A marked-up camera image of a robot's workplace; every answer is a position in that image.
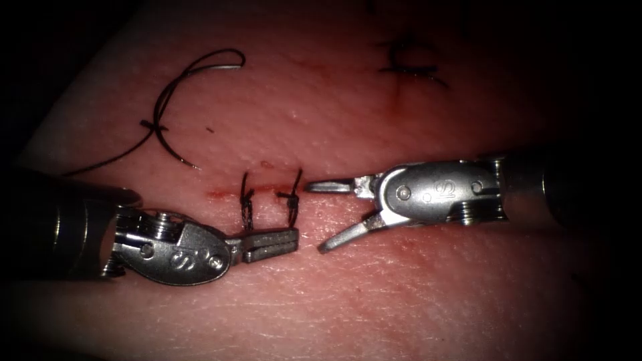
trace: blood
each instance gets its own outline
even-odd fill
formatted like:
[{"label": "blood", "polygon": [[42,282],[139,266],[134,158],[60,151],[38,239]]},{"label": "blood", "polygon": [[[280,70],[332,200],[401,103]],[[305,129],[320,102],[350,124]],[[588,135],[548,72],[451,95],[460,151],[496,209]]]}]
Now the blood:
[{"label": "blood", "polygon": [[[292,191],[292,185],[260,185],[258,187],[249,187],[253,188],[255,194],[266,194],[271,193],[275,194],[277,192],[289,193]],[[227,197],[238,197],[239,191],[209,191],[205,192],[205,196],[209,199],[223,199]]]},{"label": "blood", "polygon": [[274,165],[266,160],[261,161],[261,167],[265,169],[274,169]]}]

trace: screw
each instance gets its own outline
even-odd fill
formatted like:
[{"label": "screw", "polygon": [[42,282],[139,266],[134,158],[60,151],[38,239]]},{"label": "screw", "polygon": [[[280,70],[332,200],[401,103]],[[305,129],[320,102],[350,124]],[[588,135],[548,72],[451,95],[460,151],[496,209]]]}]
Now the screw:
[{"label": "screw", "polygon": [[473,193],[479,193],[484,189],[480,182],[472,182],[472,184],[470,184],[470,188],[473,190]]},{"label": "screw", "polygon": [[151,258],[154,255],[154,246],[149,244],[143,245],[140,248],[140,255],[145,259]]},{"label": "screw", "polygon": [[410,188],[406,186],[401,186],[397,188],[397,198],[401,199],[402,201],[407,201],[410,199]]},{"label": "screw", "polygon": [[207,265],[213,269],[221,269],[223,267],[223,260],[217,256],[212,256],[207,262]]}]

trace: silver metal surface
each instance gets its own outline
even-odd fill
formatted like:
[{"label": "silver metal surface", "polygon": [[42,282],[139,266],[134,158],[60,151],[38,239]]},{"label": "silver metal surface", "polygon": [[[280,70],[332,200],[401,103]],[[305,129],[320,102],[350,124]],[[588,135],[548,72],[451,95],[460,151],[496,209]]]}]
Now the silver metal surface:
[{"label": "silver metal surface", "polygon": [[350,194],[357,198],[374,199],[375,186],[382,173],[358,176],[356,178],[342,178],[310,182],[304,190],[310,193]]},{"label": "silver metal surface", "polygon": [[496,160],[412,163],[374,175],[309,183],[306,190],[313,193],[354,192],[374,199],[378,210],[318,249],[326,253],[369,233],[402,225],[504,221],[498,166]]},{"label": "silver metal surface", "polygon": [[235,237],[168,211],[122,207],[112,260],[104,274],[123,264],[167,285],[198,285],[218,279],[240,262],[296,251],[297,229],[253,231]]}]

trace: black suture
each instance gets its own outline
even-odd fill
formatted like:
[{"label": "black suture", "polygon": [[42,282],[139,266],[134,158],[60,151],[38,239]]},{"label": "black suture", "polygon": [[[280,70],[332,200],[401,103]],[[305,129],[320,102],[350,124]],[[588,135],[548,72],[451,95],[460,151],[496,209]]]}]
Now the black suture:
[{"label": "black suture", "polygon": [[434,82],[437,82],[438,84],[441,84],[445,88],[448,88],[448,84],[446,84],[443,80],[433,75],[433,73],[437,71],[436,65],[405,66],[400,64],[399,61],[397,60],[397,54],[400,51],[408,49],[411,46],[420,46],[427,49],[432,49],[432,46],[418,42],[415,39],[414,35],[412,35],[412,33],[404,34],[399,38],[397,38],[396,40],[386,41],[384,43],[380,43],[379,45],[389,45],[388,61],[390,63],[389,67],[381,68],[379,70],[380,72],[395,72],[395,73],[412,74],[414,76],[423,76],[425,78],[433,80]]},{"label": "black suture", "polygon": [[254,196],[254,189],[245,192],[245,182],[247,181],[247,172],[243,174],[241,181],[241,196],[239,201],[241,203],[241,221],[243,222],[243,229],[251,231],[254,229],[252,221],[252,196]]},{"label": "black suture", "polygon": [[301,180],[301,174],[303,174],[303,169],[299,168],[299,172],[296,175],[296,180],[294,181],[294,185],[292,186],[291,193],[276,193],[277,197],[287,199],[289,228],[294,228],[296,217],[299,215],[299,196],[296,194],[296,187],[298,187],[299,181]]},{"label": "black suture", "polygon": [[[71,172],[63,173],[62,176],[75,176],[80,173],[85,173],[89,172],[91,170],[100,168],[101,166],[106,166],[107,164],[111,164],[113,162],[116,162],[117,160],[129,155],[131,152],[134,152],[136,149],[140,148],[151,136],[154,134],[154,124],[148,122],[147,120],[143,119],[140,121],[140,125],[144,126],[145,128],[149,129],[149,132],[143,137],[143,139],[140,140],[140,142],[136,143],[133,147],[129,148],[128,150],[125,150],[123,153],[114,156],[112,158],[109,158],[107,160],[103,160],[102,162],[98,162],[96,164],[86,166],[81,169],[77,170],[72,170]],[[161,126],[160,130],[167,130],[164,126]]]},{"label": "black suture", "polygon": [[[238,64],[209,64],[206,66],[200,66],[198,68],[194,68],[198,63],[201,61],[207,59],[208,57],[218,55],[221,53],[234,53],[238,55],[241,58],[241,61]],[[191,166],[196,169],[200,169],[198,166],[195,164],[185,160],[182,156],[180,156],[178,153],[176,153],[172,147],[167,143],[165,140],[162,132],[159,129],[159,126],[161,125],[161,117],[163,116],[163,113],[165,112],[165,108],[167,107],[167,104],[169,103],[169,100],[171,99],[172,95],[174,94],[174,91],[176,90],[176,87],[179,85],[179,83],[190,76],[194,74],[198,74],[199,72],[202,72],[204,70],[228,70],[228,69],[240,69],[245,65],[245,55],[241,53],[239,50],[228,48],[228,49],[220,49],[216,51],[212,51],[211,53],[207,53],[200,58],[196,59],[193,61],[183,72],[174,80],[172,80],[167,86],[165,86],[165,89],[160,93],[158,96],[158,99],[156,100],[156,104],[154,105],[154,125],[156,126],[156,137],[158,138],[158,141],[160,144],[165,148],[169,154],[174,156],[174,158],[178,159],[182,163],[185,163],[188,166]]]}]

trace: pink skin surface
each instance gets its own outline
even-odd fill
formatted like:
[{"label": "pink skin surface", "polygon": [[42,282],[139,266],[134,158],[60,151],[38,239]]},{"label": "pink skin surface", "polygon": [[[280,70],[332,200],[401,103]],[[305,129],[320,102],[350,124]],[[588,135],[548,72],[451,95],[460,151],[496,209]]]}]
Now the pink skin surface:
[{"label": "pink skin surface", "polygon": [[[470,158],[549,138],[568,127],[576,90],[529,9],[362,1],[150,4],[94,58],[21,157],[60,174],[140,140],[163,87],[200,55],[235,47],[242,70],[182,83],[156,138],[76,178],[129,187],[147,207],[241,231],[238,193],[249,171],[257,228],[284,227],[274,191],[379,172],[400,162]],[[378,46],[409,29],[432,49],[407,64],[425,78],[378,73]],[[599,246],[509,225],[393,229],[321,255],[316,246],[373,208],[354,197],[300,193],[298,252],[238,265],[196,287],[134,272],[110,282],[21,283],[23,330],[39,342],[113,360],[529,360],[574,352],[597,282]]]}]

